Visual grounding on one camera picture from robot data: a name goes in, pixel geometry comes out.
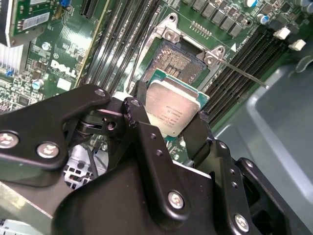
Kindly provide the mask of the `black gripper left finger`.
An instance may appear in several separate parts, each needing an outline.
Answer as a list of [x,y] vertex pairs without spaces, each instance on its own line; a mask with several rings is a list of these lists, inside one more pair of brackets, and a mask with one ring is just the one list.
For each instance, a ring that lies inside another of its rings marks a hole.
[[190,205],[160,130],[136,98],[112,101],[84,85],[0,117],[0,178],[33,187],[56,183],[68,150],[98,134],[118,141],[109,159],[136,158],[154,220],[186,220]]

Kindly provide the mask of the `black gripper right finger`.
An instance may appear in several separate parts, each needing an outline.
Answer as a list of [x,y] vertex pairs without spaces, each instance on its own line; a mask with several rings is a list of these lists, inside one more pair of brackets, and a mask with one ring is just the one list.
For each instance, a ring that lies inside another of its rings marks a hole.
[[235,160],[214,138],[208,114],[198,112],[183,131],[194,167],[213,181],[213,221],[220,235],[304,235],[306,226],[255,163]]

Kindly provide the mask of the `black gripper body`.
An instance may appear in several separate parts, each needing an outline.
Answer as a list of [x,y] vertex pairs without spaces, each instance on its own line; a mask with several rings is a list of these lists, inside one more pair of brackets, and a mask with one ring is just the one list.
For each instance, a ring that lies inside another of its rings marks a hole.
[[191,214],[180,228],[166,231],[150,217],[135,160],[121,164],[74,190],[58,206],[54,235],[218,235],[213,214],[213,180],[199,170],[175,164],[191,202]]

